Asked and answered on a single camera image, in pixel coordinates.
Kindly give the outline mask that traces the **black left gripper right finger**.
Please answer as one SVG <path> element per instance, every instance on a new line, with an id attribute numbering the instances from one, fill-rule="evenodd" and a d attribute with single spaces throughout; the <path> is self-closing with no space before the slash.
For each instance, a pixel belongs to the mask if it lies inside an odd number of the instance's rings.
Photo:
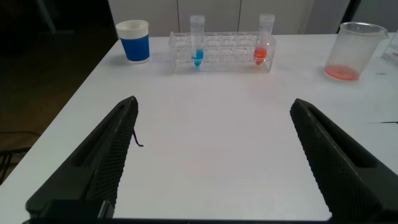
<path id="1" fill-rule="evenodd" d="M 309 102 L 290 116 L 331 221 L 397 221 L 397 174 Z"/>

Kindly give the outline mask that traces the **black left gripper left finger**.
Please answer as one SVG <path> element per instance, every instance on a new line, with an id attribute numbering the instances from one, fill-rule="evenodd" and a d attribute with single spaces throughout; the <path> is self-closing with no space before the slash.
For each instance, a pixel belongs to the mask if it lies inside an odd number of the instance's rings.
<path id="1" fill-rule="evenodd" d="M 31 219 L 112 218 L 127 151 L 136 138 L 136 97 L 120 101 L 26 202 Z"/>

